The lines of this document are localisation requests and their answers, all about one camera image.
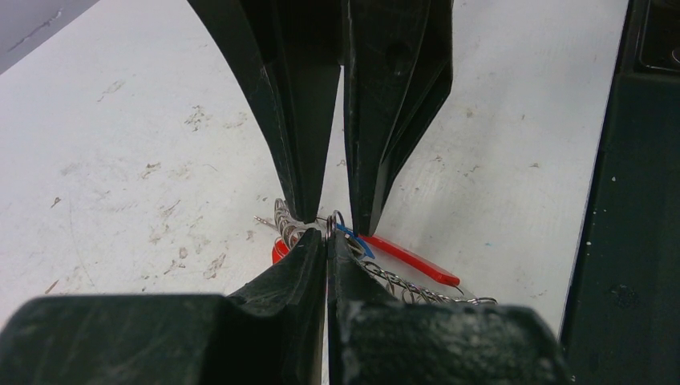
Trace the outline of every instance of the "red object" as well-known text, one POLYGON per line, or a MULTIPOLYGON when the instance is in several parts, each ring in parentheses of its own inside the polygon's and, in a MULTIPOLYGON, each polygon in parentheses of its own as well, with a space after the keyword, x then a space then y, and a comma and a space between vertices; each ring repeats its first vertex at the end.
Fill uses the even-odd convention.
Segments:
POLYGON ((272 248, 272 265, 283 259, 283 257, 285 257, 286 254, 288 254, 288 251, 289 250, 287 247, 285 247, 283 240, 281 238, 278 238, 274 242, 274 247, 272 248))
POLYGON ((420 257, 419 255, 413 254, 412 252, 395 245, 389 241, 382 239, 381 237, 364 237, 360 236, 369 245, 375 246, 378 249, 394 256, 407 263, 408 265, 420 270, 422 273, 432 278, 433 280, 447 286, 458 286, 460 285, 460 278, 447 272, 445 269, 435 265, 434 263, 428 261, 427 259, 420 257))

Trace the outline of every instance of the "white surface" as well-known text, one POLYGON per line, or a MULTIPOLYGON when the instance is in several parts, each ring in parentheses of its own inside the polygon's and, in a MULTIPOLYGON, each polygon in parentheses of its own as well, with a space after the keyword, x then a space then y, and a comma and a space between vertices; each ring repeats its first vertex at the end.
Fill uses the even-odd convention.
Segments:
MULTIPOLYGON (((453 92, 378 234, 557 332, 626 4, 458 1, 453 92)), ((349 216, 341 111, 322 212, 349 216)), ((183 0, 97 3, 0 76, 0 112, 0 324, 54 282, 229 293, 270 265, 273 162, 183 0)))

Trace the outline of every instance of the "coiled wire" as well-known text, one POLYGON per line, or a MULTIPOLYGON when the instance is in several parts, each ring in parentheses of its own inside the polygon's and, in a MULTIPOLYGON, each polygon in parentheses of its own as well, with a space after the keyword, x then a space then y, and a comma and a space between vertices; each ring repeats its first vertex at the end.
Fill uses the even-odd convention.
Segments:
MULTIPOLYGON (((295 244, 298 243, 298 240, 300 239, 300 237, 302 237, 302 234, 307 229, 312 228, 323 230, 322 228, 323 226, 316 222, 306 225, 301 223, 300 221, 295 221, 290 216, 288 206, 281 198, 276 199, 274 203, 274 221, 276 222, 278 232, 281 234, 281 238, 283 239, 283 242, 286 245, 286 247, 288 247, 288 249, 292 249, 295 246, 295 244)), ((344 218, 342 218, 342 214, 338 210, 335 210, 326 219, 325 226, 326 239, 330 239, 331 235, 336 230, 338 223, 344 226, 345 220, 344 218)), ((349 236, 346 237, 348 238, 347 240, 350 245, 350 249, 352 250, 352 256, 354 257, 354 261, 357 263, 357 265, 359 265, 359 267, 361 267, 362 270, 367 272, 369 276, 371 276, 376 281, 378 282, 381 282, 381 280, 384 281, 385 289, 388 292, 390 292, 390 294, 395 296, 397 299, 401 299, 402 302, 415 304, 464 302, 470 303, 472 305, 483 304, 495 305, 498 303, 497 300, 491 297, 478 297, 472 299, 451 298, 446 295, 429 290, 426 287, 416 285, 413 282, 409 282, 401 278, 397 274, 384 270, 383 268, 380 267, 380 265, 372 261, 360 260, 359 258, 363 257, 366 251, 363 249, 363 247, 361 247, 359 243, 354 241, 352 238, 350 238, 349 236)))

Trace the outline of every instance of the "blurry black object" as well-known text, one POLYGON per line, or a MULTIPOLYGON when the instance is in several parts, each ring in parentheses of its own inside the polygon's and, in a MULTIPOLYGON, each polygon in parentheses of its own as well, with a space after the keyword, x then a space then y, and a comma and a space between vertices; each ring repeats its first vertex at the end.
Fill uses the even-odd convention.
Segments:
POLYGON ((189 0, 227 59, 290 212, 316 219, 341 64, 354 231, 372 235, 394 180, 451 90, 451 0, 189 0))
POLYGON ((0 334, 0 383, 318 385, 326 276, 331 385, 569 383, 533 311, 402 304, 358 267, 342 233, 326 244, 313 229, 228 297, 28 302, 0 334))
POLYGON ((630 4, 561 340, 577 383, 680 383, 680 2, 630 4))

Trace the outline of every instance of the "gray wall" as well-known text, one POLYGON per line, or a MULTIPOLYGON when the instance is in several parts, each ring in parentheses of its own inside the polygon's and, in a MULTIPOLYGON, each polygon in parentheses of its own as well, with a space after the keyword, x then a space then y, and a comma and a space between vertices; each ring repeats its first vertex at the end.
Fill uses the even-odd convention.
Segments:
POLYGON ((98 0, 0 0, 0 74, 98 0))

